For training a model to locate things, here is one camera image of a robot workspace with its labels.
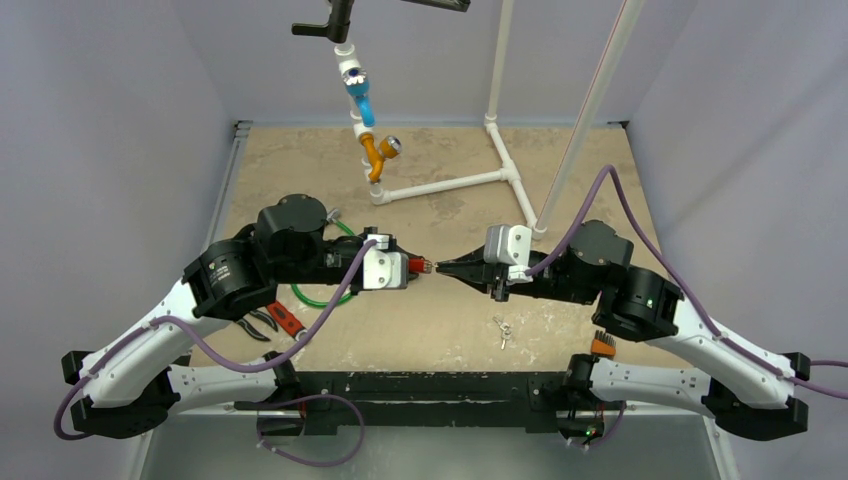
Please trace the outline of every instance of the white wall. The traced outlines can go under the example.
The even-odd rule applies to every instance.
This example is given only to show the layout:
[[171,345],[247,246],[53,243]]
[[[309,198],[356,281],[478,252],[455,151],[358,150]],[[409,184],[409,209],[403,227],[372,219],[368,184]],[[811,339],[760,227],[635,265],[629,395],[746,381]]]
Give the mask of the white wall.
[[0,471],[123,478],[136,440],[53,436],[59,359],[199,252],[229,119],[167,0],[2,2],[0,65]]
[[[239,119],[345,124],[333,45],[294,37],[324,23],[323,0],[173,0],[228,112]],[[507,124],[573,122],[620,0],[516,2],[500,116]],[[643,9],[599,121],[629,119],[695,0]],[[501,2],[465,13],[400,0],[358,0],[350,39],[371,75],[378,121],[482,122]]]
[[[698,2],[628,129],[663,250],[711,314],[814,359],[848,359],[846,25],[839,0]],[[848,404],[798,396],[810,432],[735,440],[743,478],[845,477]]]

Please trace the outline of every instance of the blue valve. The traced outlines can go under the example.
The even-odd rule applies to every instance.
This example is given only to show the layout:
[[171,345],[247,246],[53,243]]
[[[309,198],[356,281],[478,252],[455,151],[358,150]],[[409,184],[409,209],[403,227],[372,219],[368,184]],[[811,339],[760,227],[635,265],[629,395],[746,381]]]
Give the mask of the blue valve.
[[347,93],[353,97],[356,107],[359,108],[359,115],[362,117],[362,123],[366,127],[373,127],[376,121],[374,120],[374,112],[371,111],[371,100],[368,98],[368,76],[362,68],[351,68],[342,74],[342,81],[345,84]]

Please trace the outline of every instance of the red tool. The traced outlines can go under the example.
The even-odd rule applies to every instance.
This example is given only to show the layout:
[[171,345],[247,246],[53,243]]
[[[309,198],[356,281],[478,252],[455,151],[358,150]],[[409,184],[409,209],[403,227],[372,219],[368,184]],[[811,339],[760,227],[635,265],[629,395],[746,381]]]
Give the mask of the red tool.
[[267,307],[268,313],[271,314],[271,318],[277,322],[277,325],[283,327],[283,330],[286,331],[295,341],[300,340],[306,334],[306,327],[300,323],[300,320],[294,316],[286,307],[283,306],[282,303],[276,301]]

